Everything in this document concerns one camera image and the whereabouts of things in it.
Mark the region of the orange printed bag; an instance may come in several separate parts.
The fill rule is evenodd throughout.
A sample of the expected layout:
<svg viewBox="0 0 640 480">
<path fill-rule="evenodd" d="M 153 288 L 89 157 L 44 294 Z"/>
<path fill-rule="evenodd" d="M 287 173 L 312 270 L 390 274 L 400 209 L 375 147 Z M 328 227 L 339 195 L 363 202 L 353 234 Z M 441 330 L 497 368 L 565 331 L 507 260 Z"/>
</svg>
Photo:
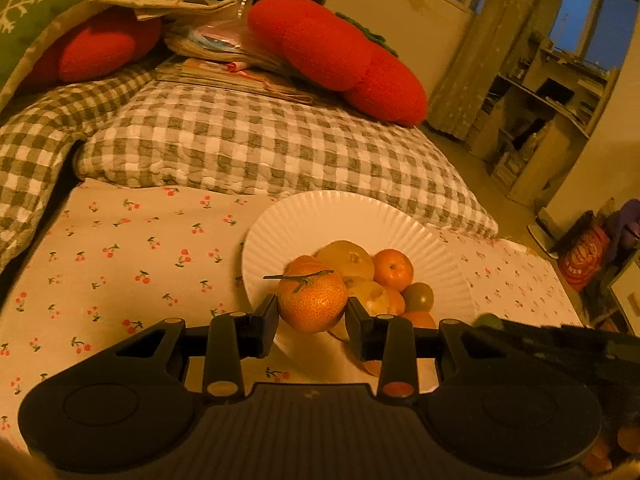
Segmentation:
<svg viewBox="0 0 640 480">
<path fill-rule="evenodd" d="M 567 252 L 560 255 L 562 277 L 575 292 L 581 292 L 601 269 L 611 240 L 598 222 L 593 221 Z"/>
</svg>

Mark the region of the small orange fruit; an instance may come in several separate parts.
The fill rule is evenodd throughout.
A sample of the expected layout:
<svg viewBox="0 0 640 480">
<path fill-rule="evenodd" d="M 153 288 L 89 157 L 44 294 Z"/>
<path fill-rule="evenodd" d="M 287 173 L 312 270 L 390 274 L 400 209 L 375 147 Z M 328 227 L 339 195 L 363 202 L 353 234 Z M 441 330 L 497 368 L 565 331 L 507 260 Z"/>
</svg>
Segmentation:
<svg viewBox="0 0 640 480">
<path fill-rule="evenodd" d="M 383 249 L 372 258 L 374 280 L 382 286 L 402 292 L 413 282 L 414 269 L 411 260 L 397 249 Z"/>
</svg>

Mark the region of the green patterned curtain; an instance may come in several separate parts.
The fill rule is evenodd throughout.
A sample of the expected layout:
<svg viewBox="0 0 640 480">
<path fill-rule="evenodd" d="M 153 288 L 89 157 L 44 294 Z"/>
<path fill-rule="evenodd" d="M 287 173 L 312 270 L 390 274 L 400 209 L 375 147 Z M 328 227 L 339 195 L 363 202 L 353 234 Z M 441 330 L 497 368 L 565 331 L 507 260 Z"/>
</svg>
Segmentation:
<svg viewBox="0 0 640 480">
<path fill-rule="evenodd" d="M 431 100 L 427 125 L 463 140 L 540 0 L 485 0 Z"/>
</svg>

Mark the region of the orange mandarin with stem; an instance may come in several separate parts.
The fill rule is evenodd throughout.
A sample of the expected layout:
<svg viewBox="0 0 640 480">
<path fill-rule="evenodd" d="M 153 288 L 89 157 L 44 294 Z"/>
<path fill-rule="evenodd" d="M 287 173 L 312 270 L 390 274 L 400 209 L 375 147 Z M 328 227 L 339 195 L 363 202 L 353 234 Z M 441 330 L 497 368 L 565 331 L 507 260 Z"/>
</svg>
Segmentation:
<svg viewBox="0 0 640 480">
<path fill-rule="evenodd" d="M 280 318 L 303 334 L 325 332 L 337 324 L 348 301 L 343 279 L 330 267 L 303 275 L 264 276 L 277 282 L 276 296 Z"/>
</svg>

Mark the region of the green embroidered pillow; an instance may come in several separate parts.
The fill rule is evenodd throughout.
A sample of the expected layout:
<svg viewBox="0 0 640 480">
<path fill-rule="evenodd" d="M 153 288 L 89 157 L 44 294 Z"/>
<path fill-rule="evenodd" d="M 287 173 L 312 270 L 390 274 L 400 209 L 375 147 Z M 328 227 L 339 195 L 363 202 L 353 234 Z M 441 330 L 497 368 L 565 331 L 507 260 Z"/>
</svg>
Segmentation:
<svg viewBox="0 0 640 480">
<path fill-rule="evenodd" d="M 56 40 L 104 9 L 90 0 L 1 0 L 1 105 Z"/>
</svg>

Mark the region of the wooden shelf unit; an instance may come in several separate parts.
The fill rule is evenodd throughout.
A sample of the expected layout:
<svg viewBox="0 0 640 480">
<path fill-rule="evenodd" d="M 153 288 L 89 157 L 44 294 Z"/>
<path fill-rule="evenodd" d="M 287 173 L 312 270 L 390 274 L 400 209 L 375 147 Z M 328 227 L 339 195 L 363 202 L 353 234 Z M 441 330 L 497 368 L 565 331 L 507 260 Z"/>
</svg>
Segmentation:
<svg viewBox="0 0 640 480">
<path fill-rule="evenodd" d="M 582 154 L 620 70 L 601 70 L 534 30 L 498 73 L 465 140 L 509 200 L 548 204 Z"/>
</svg>

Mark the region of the grey checked cushion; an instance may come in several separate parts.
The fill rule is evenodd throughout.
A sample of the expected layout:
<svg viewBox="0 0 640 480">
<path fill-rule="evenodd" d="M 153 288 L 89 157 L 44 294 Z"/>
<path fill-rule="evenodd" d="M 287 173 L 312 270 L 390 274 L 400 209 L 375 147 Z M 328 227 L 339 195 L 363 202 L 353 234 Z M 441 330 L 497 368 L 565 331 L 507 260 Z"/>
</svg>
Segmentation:
<svg viewBox="0 0 640 480">
<path fill-rule="evenodd" d="M 153 80 L 77 155 L 79 177 L 283 198 L 343 191 L 441 228 L 495 237 L 497 221 L 417 128 L 339 106 Z"/>
</svg>

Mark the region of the orange plush pillow left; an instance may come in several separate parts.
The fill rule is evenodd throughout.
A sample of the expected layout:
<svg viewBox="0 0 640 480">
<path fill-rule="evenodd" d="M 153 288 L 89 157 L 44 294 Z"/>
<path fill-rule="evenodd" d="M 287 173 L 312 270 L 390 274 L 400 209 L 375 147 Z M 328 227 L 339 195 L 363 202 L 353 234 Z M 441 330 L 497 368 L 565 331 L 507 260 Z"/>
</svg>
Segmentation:
<svg viewBox="0 0 640 480">
<path fill-rule="evenodd" d="M 39 91 L 57 84 L 98 79 L 140 61 L 160 40 L 159 18 L 139 21 L 134 10 L 111 6 L 56 40 L 21 83 Z"/>
</svg>

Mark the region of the orange plush pumpkin pillow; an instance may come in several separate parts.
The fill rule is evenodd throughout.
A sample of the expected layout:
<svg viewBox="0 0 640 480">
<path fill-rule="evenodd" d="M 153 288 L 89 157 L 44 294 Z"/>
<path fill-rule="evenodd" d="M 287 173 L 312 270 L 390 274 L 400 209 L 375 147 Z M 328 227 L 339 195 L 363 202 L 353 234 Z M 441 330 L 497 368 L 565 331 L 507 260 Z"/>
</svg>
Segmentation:
<svg viewBox="0 0 640 480">
<path fill-rule="evenodd" d="M 404 127 L 426 116 L 426 93 L 416 75 L 358 27 L 311 0 L 260 0 L 248 27 L 273 54 L 352 107 Z"/>
</svg>

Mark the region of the cherry print white cloth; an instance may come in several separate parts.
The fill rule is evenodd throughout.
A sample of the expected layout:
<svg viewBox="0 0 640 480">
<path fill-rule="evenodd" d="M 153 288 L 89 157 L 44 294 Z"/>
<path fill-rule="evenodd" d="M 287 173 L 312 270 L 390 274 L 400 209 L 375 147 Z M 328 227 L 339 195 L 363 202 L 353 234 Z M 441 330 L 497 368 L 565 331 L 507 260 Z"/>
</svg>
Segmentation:
<svg viewBox="0 0 640 480">
<path fill-rule="evenodd" d="M 112 344 L 164 318 L 202 326 L 252 310 L 242 250 L 250 227 L 277 202 L 170 186 L 76 188 L 2 304 L 2 437 L 22 446 L 17 412 L 26 393 Z M 477 316 L 578 323 L 555 270 L 528 248 L 437 231 Z"/>
</svg>

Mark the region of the white fluted paper plate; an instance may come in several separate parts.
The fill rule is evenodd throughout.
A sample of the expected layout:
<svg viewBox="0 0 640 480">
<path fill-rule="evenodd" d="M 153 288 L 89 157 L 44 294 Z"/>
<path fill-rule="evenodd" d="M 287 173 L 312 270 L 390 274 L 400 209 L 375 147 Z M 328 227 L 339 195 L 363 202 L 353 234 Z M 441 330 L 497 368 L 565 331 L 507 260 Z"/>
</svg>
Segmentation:
<svg viewBox="0 0 640 480">
<path fill-rule="evenodd" d="M 373 255 L 381 249 L 403 252 L 414 278 L 435 294 L 432 317 L 466 324 L 477 317 L 471 287 L 432 226 L 422 226 L 400 210 L 363 195 L 337 191 L 305 192 L 280 200 L 250 227 L 241 269 L 252 308 L 276 291 L 268 276 L 279 274 L 294 258 L 312 255 L 334 240 L 349 240 Z M 291 361 L 293 382 L 368 382 L 376 378 L 360 368 L 343 341 L 328 332 L 303 335 L 280 322 L 271 353 Z"/>
</svg>

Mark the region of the stack of books and papers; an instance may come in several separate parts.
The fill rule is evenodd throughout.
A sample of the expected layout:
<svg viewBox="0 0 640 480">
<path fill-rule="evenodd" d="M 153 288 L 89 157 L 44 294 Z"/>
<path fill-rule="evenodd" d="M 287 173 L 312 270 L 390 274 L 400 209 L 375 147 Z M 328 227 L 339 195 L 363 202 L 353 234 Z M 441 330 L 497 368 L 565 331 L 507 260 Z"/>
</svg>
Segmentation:
<svg viewBox="0 0 640 480">
<path fill-rule="evenodd" d="M 248 27 L 253 0 L 224 0 L 218 9 L 174 15 L 164 32 L 172 57 L 157 66 L 158 80 L 270 96 L 295 103 L 316 99 L 311 84 L 267 51 Z"/>
</svg>

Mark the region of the green tomato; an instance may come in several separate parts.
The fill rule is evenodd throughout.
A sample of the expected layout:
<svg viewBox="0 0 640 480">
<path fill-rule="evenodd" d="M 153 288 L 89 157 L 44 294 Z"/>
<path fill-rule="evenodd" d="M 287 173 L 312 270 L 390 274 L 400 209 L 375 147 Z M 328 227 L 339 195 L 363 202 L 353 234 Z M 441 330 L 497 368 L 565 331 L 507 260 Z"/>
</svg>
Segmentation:
<svg viewBox="0 0 640 480">
<path fill-rule="evenodd" d="M 430 312 L 434 306 L 433 289 L 426 283 L 415 282 L 409 285 L 401 295 L 404 297 L 407 312 Z"/>
</svg>

